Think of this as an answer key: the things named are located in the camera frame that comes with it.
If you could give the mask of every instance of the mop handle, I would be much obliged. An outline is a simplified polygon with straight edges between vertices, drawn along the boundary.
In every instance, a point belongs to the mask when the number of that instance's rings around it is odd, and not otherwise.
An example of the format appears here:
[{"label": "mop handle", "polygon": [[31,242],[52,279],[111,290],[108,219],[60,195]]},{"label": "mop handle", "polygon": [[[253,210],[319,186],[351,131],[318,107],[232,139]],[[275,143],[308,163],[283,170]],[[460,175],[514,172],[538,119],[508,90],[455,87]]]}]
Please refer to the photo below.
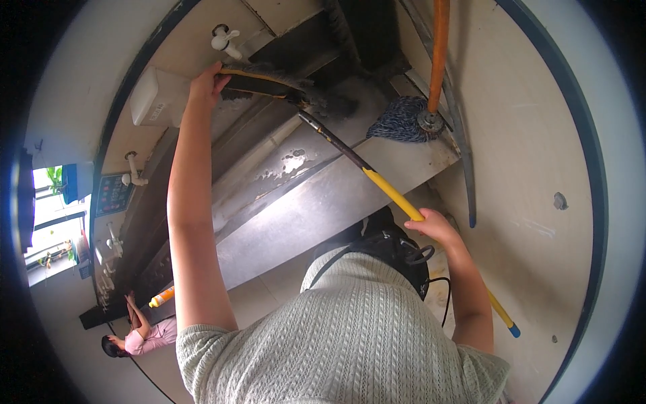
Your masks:
[{"label": "mop handle", "polygon": [[442,92],[446,50],[448,48],[448,14],[449,0],[433,2],[433,60],[431,66],[431,84],[428,94],[428,112],[437,112]]},{"label": "mop handle", "polygon": [[[378,172],[374,170],[374,168],[370,167],[368,163],[357,153],[355,153],[354,150],[350,149],[348,145],[345,143],[341,142],[341,139],[337,138],[332,132],[329,131],[328,128],[323,126],[322,123],[320,123],[316,118],[314,118],[312,115],[308,114],[305,111],[299,111],[298,112],[298,117],[314,128],[314,130],[319,133],[321,136],[323,136],[328,142],[330,142],[334,147],[336,147],[343,155],[348,157],[350,161],[352,161],[357,167],[361,168],[361,170],[366,174],[368,178],[372,180],[378,187],[381,188],[382,191],[388,195],[393,202],[397,204],[412,220],[416,222],[423,222],[424,217],[422,216],[421,213],[419,213],[419,210],[417,210],[406,198],[404,198],[404,195],[402,195],[399,191],[397,191],[384,177],[382,177]],[[500,318],[505,322],[505,325],[509,329],[509,331],[512,333],[512,335],[516,338],[518,338],[521,335],[520,330],[514,324],[514,322],[511,320],[505,309],[502,307],[500,302],[494,297],[494,295],[487,289],[487,294],[489,295],[489,301],[491,302],[492,307],[494,308],[495,312],[498,313]]]}]

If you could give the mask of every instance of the cable knit sweater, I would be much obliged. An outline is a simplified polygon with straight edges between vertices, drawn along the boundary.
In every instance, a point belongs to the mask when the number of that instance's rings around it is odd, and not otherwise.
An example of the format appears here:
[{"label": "cable knit sweater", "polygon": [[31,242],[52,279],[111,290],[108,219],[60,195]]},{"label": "cable knit sweater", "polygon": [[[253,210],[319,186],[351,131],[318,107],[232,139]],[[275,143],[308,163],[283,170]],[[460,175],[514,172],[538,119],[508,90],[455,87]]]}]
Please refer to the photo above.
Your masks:
[{"label": "cable knit sweater", "polygon": [[493,403],[502,359],[456,345],[408,281],[369,255],[336,252],[300,295],[245,330],[181,330],[177,358],[196,403]]}]

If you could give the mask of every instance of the white plastic container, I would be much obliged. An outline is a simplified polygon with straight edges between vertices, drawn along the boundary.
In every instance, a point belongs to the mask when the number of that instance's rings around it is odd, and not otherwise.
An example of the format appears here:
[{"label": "white plastic container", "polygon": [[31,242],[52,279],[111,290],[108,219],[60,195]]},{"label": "white plastic container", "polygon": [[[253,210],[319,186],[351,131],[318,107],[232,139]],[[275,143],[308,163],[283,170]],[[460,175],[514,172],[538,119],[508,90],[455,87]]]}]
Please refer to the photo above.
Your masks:
[{"label": "white plastic container", "polygon": [[189,99],[190,79],[150,66],[130,95],[135,125],[180,127]]}]

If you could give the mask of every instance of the black hair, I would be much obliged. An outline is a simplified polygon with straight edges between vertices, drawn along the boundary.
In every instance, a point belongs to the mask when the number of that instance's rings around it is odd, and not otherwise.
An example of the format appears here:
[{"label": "black hair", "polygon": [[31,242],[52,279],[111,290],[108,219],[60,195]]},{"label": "black hair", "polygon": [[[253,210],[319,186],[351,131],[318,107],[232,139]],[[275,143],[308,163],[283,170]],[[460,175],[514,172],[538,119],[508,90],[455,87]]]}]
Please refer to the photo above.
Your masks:
[{"label": "black hair", "polygon": [[109,357],[129,357],[130,354],[123,349],[119,348],[117,344],[113,343],[110,341],[110,338],[108,338],[107,335],[105,335],[101,339],[101,346],[103,347],[103,351],[109,356]]}]

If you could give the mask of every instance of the woman in pink shirt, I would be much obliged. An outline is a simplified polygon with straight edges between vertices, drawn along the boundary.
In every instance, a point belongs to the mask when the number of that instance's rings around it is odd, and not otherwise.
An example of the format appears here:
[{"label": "woman in pink shirt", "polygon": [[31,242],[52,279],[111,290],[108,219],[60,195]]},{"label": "woman in pink shirt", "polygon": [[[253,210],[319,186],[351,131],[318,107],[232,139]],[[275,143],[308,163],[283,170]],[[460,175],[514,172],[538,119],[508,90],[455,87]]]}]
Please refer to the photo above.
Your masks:
[{"label": "woman in pink shirt", "polygon": [[134,303],[132,293],[125,296],[125,300],[128,304],[132,329],[124,339],[120,339],[116,335],[103,337],[101,345],[108,356],[129,357],[143,355],[146,352],[175,342],[175,339],[177,339],[177,320],[175,316],[151,326]]}]

